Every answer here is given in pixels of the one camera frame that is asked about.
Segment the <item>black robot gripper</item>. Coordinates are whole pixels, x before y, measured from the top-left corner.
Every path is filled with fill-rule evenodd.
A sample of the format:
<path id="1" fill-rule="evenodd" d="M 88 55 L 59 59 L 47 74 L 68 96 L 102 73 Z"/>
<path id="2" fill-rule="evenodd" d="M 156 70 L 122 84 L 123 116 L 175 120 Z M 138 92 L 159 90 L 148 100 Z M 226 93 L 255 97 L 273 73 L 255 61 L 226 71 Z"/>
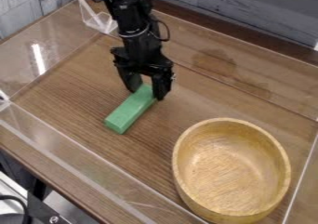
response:
<path id="1" fill-rule="evenodd" d="M 159 29 L 118 31 L 123 46 L 111 49 L 115 56 L 115 67 L 127 89 L 134 93 L 143 84 L 142 76 L 151 78 L 152 95 L 163 100 L 171 90 L 172 61 L 163 54 L 163 43 Z"/>

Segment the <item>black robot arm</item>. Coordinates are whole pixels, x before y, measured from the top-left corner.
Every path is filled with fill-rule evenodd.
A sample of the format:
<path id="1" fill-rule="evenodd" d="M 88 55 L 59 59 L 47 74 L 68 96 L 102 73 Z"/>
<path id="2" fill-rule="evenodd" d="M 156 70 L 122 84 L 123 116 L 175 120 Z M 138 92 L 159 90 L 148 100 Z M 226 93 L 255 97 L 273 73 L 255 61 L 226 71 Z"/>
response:
<path id="1" fill-rule="evenodd" d="M 118 24 L 123 46 L 112 47 L 114 63 L 127 89 L 134 93 L 143 84 L 142 76 L 151 79 L 152 96 L 163 100 L 171 90 L 172 61 L 162 52 L 163 42 L 159 24 L 152 14 L 151 0 L 92 0 L 103 2 Z"/>

